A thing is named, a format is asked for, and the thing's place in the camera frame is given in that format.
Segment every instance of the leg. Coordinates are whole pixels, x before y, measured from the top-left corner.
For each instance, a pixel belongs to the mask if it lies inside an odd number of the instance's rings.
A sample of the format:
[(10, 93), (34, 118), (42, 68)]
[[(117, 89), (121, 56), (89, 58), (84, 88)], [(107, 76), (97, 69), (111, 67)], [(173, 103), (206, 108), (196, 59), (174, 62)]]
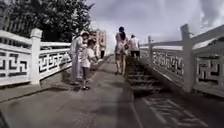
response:
[(116, 73), (121, 73), (121, 54), (116, 54), (115, 55), (115, 62), (117, 66), (117, 72)]
[(135, 53), (134, 53), (134, 51), (131, 51), (131, 57), (135, 57)]
[(137, 57), (137, 59), (140, 58), (140, 51), (136, 51), (136, 57)]
[(122, 62), (122, 75), (124, 75), (126, 71), (126, 55), (125, 54), (122, 55), (121, 62)]
[(77, 62), (77, 56), (74, 55), (72, 58), (72, 71), (71, 71), (71, 84), (78, 84), (76, 82), (76, 77), (77, 77), (77, 66), (78, 66), (78, 62)]
[(80, 81), (82, 80), (82, 76), (83, 76), (83, 71), (82, 71), (82, 67), (81, 67), (81, 60), (79, 59), (77, 62), (77, 76), (76, 76), (76, 80)]
[(87, 87), (87, 78), (88, 78), (88, 75), (89, 75), (89, 68), (82, 67), (82, 70), (83, 70), (82, 89), (83, 90), (88, 90), (88, 89), (90, 89), (89, 87)]
[(103, 59), (104, 54), (105, 54), (105, 51), (101, 51), (101, 53), (100, 53), (100, 58), (101, 58), (101, 59)]

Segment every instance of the woman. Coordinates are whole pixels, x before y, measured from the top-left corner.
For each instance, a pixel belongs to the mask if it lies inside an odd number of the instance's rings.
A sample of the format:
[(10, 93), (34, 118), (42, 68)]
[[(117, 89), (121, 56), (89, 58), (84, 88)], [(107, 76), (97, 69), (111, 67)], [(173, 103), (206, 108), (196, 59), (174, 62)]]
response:
[(125, 74), (126, 68), (126, 55), (127, 55), (127, 38), (124, 32), (124, 27), (119, 28), (119, 32), (116, 34), (117, 44), (115, 46), (115, 61), (117, 66), (116, 74)]

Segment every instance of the man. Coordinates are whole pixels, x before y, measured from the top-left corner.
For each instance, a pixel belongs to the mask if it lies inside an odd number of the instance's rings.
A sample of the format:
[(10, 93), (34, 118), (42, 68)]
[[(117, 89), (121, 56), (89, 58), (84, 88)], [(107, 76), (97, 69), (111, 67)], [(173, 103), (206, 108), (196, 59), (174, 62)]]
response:
[(140, 57), (139, 40), (135, 37), (135, 35), (131, 35), (130, 51), (132, 57)]
[(85, 48), (82, 53), (82, 70), (83, 70), (82, 90), (90, 89), (90, 87), (87, 86), (87, 79), (89, 76), (91, 62), (97, 63), (97, 58), (93, 50), (95, 43), (96, 42), (94, 40), (89, 40), (87, 43), (87, 48)]
[(84, 43), (89, 38), (89, 34), (84, 32), (81, 36), (72, 40), (70, 47), (70, 57), (72, 59), (71, 84), (79, 84), (78, 80), (82, 79), (81, 55), (83, 49), (87, 46)]

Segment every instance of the person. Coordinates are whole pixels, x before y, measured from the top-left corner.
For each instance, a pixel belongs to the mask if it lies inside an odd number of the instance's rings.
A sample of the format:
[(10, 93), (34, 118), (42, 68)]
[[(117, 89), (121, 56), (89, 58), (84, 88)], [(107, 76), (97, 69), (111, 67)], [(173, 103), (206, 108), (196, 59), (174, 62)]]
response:
[(98, 49), (99, 49), (99, 45), (95, 45), (94, 48), (93, 48), (94, 54), (97, 57), (97, 59), (99, 57)]
[(115, 46), (115, 61), (117, 66), (117, 74), (125, 74), (126, 68), (126, 55), (128, 54), (128, 43), (127, 37), (125, 34), (124, 27), (119, 28), (119, 32), (115, 36), (116, 38), (116, 46)]
[(85, 48), (82, 53), (82, 61), (81, 61), (82, 70), (83, 70), (82, 90), (90, 89), (90, 87), (87, 86), (87, 81), (88, 81), (87, 79), (88, 79), (88, 75), (89, 75), (91, 62), (97, 63), (97, 58), (96, 58), (96, 56), (94, 54), (94, 50), (93, 50), (95, 43), (96, 42), (92, 39), (88, 40), (87, 48)]
[(89, 34), (84, 32), (81, 36), (72, 40), (70, 47), (70, 57), (72, 59), (72, 71), (71, 71), (71, 85), (79, 84), (78, 80), (82, 79), (82, 70), (81, 70), (81, 54), (83, 48), (86, 47), (84, 43), (85, 40), (89, 38)]
[(104, 58), (106, 50), (106, 42), (102, 39), (100, 42), (100, 59)]
[(140, 50), (139, 50), (139, 40), (135, 37), (135, 35), (131, 35), (130, 39), (130, 51), (132, 57), (140, 57)]

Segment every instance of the stairs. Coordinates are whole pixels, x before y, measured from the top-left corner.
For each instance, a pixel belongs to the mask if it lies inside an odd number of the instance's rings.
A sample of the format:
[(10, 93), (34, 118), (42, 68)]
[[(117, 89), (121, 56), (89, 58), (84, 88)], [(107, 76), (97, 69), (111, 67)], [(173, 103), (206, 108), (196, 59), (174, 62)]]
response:
[(147, 71), (147, 67), (138, 63), (137, 60), (129, 57), (127, 62), (125, 78), (129, 82), (134, 96), (144, 96), (169, 90), (168, 87), (162, 86), (158, 79)]

